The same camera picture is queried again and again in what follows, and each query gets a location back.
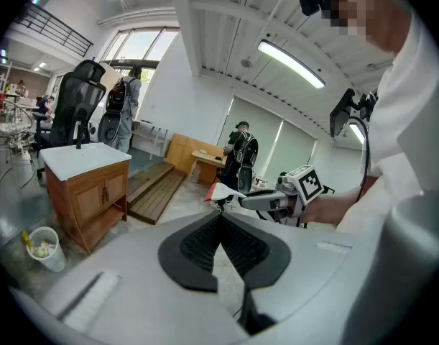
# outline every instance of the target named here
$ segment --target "white wastebasket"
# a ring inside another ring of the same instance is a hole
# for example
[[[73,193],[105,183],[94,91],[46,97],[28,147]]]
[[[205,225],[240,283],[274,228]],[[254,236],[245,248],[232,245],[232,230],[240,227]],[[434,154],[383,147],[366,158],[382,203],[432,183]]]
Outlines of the white wastebasket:
[[[35,247],[38,247],[42,241],[54,244],[55,251],[48,257],[39,258],[31,253],[31,249],[26,246],[27,253],[32,259],[39,261],[46,268],[52,270],[53,272],[59,272],[66,266],[66,257],[64,256],[63,250],[60,246],[60,241],[56,231],[50,227],[39,227],[35,229],[31,234],[29,234],[29,240],[33,243]]]

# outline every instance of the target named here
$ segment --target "wooden platform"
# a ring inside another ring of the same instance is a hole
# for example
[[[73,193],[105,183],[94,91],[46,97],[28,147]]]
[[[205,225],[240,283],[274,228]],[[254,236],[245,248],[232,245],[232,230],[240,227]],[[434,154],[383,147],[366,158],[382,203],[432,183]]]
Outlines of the wooden platform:
[[[138,202],[158,180],[163,178],[173,168],[173,165],[163,162],[152,166],[150,169],[141,172],[132,178],[129,178],[126,192],[128,209]]]
[[[130,216],[155,225],[162,212],[170,202],[185,173],[171,170],[155,183],[144,195],[128,210]]]

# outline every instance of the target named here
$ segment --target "white sink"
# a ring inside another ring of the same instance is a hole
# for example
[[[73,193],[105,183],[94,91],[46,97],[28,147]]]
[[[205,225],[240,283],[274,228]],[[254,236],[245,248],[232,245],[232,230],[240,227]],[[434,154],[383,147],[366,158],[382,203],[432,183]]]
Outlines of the white sink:
[[[82,144],[76,146],[47,148],[40,151],[45,164],[63,181],[100,167],[130,160],[127,153],[106,146],[104,143]]]

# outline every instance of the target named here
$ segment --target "floor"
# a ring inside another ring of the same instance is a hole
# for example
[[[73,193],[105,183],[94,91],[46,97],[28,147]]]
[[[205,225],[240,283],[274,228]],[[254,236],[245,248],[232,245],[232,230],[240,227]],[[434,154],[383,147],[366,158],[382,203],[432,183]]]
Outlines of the floor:
[[[163,224],[166,221],[179,217],[204,211],[213,211],[214,207],[209,203],[203,202],[208,189],[207,185],[184,182],[174,194],[158,223]],[[232,208],[232,211],[256,216],[254,211],[244,210],[239,206]],[[19,234],[0,249],[0,263],[6,268],[13,281],[17,282],[23,291],[37,301],[42,299],[43,295],[57,280],[87,257],[81,248],[64,237],[54,212],[51,212],[49,216],[43,218],[27,230],[31,231],[39,226],[50,226],[58,233],[60,245],[67,260],[66,268],[62,272],[51,272],[39,262],[31,259]],[[136,229],[153,228],[152,225],[145,224],[129,216],[127,222],[119,221],[98,243],[95,250],[100,249],[122,234]],[[215,255],[213,274],[218,278],[218,294],[221,302],[231,315],[235,314],[241,308],[244,284],[221,246]]]
[[[9,155],[7,152],[6,146],[1,145],[0,175],[10,166],[9,163],[5,162]],[[130,148],[129,154],[131,155],[130,177],[162,161],[162,158],[158,156],[153,156],[152,160],[149,161],[147,152],[135,148]],[[36,157],[33,157],[33,162],[36,168],[43,166],[42,161],[40,161],[41,166],[39,166],[39,160]],[[32,175],[32,164],[29,163],[26,155],[17,155],[14,158],[14,163],[17,166],[16,171],[20,183],[23,184]],[[21,231],[42,219],[46,219],[53,211],[45,184],[45,176],[42,176],[42,179],[38,181],[37,176],[34,175],[22,189],[17,186],[16,176],[15,169],[13,169],[4,176],[0,184],[0,248],[19,235]]]

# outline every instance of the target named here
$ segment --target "black metal railing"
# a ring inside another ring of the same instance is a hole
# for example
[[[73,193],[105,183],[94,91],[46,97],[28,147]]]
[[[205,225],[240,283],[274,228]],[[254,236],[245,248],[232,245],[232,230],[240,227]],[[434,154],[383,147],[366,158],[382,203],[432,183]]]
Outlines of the black metal railing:
[[[80,56],[85,56],[93,44],[66,23],[33,3],[24,6],[15,22],[49,37]]]

